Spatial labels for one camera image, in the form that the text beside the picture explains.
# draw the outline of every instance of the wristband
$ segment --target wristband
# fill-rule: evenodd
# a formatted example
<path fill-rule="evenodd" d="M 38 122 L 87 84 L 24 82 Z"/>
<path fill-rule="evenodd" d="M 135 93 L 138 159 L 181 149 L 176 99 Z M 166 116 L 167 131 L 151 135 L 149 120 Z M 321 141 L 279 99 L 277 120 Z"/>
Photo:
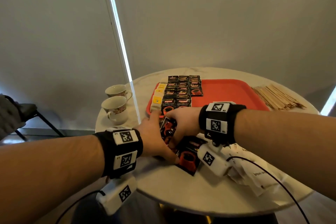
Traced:
<path fill-rule="evenodd" d="M 225 102 L 203 106 L 199 113 L 199 127 L 204 130 L 205 138 L 211 139 L 217 146 L 235 143 L 235 120 L 237 113 L 243 109 L 246 109 L 245 105 Z"/>
<path fill-rule="evenodd" d="M 136 159 L 143 150 L 139 131 L 134 128 L 113 127 L 95 133 L 104 151 L 104 172 L 102 177 L 120 177 L 135 169 Z"/>

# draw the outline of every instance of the marble tabletop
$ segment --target marble tabletop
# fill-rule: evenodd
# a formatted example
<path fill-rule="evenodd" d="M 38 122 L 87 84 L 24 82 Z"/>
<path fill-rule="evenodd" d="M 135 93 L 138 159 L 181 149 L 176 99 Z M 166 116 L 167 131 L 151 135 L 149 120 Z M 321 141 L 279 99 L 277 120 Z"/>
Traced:
<path fill-rule="evenodd" d="M 201 79 L 238 79 L 249 86 L 262 86 L 276 82 L 266 78 L 222 68 L 192 67 L 176 68 L 160 71 L 137 78 L 126 85 L 133 92 L 133 97 L 127 104 L 129 118 L 123 126 L 134 127 L 146 117 L 146 106 L 151 98 L 156 84 L 161 78 L 169 75 L 192 74 L 200 75 Z M 294 108 L 290 111 L 318 114 L 319 112 L 303 97 L 287 89 L 288 92 L 307 108 Z M 96 121 L 96 132 L 104 131 L 113 126 L 101 109 Z M 280 172 L 269 164 L 274 173 Z M 256 197 L 252 190 L 236 184 L 229 177 L 217 177 L 202 163 L 194 176 L 189 175 L 174 165 L 154 158 L 138 158 L 133 174 L 138 182 L 138 191 L 176 209 L 221 217 L 252 216 L 272 213 L 294 204 L 288 194 L 279 186 L 275 193 L 265 192 Z M 285 175 L 282 180 L 297 201 L 300 201 L 313 191 L 297 180 Z"/>

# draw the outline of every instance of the teacup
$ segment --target teacup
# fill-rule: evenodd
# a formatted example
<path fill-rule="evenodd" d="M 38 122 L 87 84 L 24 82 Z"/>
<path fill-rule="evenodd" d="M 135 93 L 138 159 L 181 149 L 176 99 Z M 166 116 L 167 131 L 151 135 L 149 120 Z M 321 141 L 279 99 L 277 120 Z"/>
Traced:
<path fill-rule="evenodd" d="M 131 91 L 126 91 L 126 86 L 123 84 L 113 85 L 111 87 L 108 87 L 105 90 L 106 95 L 111 98 L 114 96 L 123 96 L 126 97 L 127 93 L 130 93 L 131 96 L 127 99 L 127 101 L 133 96 L 133 93 Z"/>
<path fill-rule="evenodd" d="M 114 96 L 105 99 L 101 107 L 106 111 L 107 117 L 115 125 L 123 124 L 128 119 L 126 110 L 127 98 L 124 96 Z"/>

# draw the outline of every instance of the chair leg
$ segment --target chair leg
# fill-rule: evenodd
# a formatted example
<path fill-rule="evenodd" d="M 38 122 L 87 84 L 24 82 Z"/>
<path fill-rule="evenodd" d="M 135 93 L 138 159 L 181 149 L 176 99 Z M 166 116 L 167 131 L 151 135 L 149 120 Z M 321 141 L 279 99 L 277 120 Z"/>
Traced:
<path fill-rule="evenodd" d="M 23 140 L 23 141 L 27 141 L 27 138 L 23 135 L 23 134 L 21 134 L 18 130 L 15 130 L 15 133 Z"/>
<path fill-rule="evenodd" d="M 38 111 L 36 111 L 37 116 L 41 118 L 49 127 L 53 129 L 60 137 L 65 137 L 57 128 L 54 127 L 53 124 L 51 124 L 42 114 L 40 114 Z"/>

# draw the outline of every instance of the orange tray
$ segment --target orange tray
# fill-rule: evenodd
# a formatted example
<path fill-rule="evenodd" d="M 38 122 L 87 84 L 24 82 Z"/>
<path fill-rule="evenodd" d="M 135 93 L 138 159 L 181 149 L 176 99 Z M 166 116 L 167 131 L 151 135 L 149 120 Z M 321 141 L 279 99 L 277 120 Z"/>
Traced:
<path fill-rule="evenodd" d="M 192 97 L 192 107 L 202 107 L 214 101 L 232 101 L 236 104 L 246 105 L 248 109 L 269 111 L 265 103 L 254 90 L 246 83 L 236 79 L 212 79 L 202 80 L 202 97 Z M 148 102 L 146 112 L 151 114 L 151 102 L 153 94 Z"/>

